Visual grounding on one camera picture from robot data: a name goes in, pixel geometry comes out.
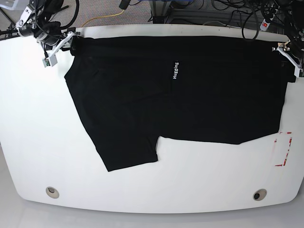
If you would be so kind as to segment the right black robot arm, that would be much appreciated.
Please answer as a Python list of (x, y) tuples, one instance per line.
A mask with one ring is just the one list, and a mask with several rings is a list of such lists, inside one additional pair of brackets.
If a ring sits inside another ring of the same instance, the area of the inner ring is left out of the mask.
[(74, 15), (68, 24), (62, 26), (59, 21), (52, 21), (53, 15), (65, 10), (62, 0), (31, 0), (16, 23), (16, 30), (21, 37), (33, 36), (41, 44), (44, 61), (49, 66), (51, 58), (62, 48), (69, 48), (69, 41), (76, 36), (72, 27), (78, 13), (80, 2), (76, 1)]

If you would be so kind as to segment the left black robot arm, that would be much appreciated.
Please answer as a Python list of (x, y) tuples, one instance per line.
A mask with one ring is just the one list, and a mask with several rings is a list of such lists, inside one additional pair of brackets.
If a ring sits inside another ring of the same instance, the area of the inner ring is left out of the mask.
[(304, 77), (304, 2), (302, 0), (263, 0), (260, 11), (264, 18), (261, 30), (270, 25), (280, 28), (288, 37), (287, 42), (272, 48), (286, 57), (294, 68), (294, 76)]

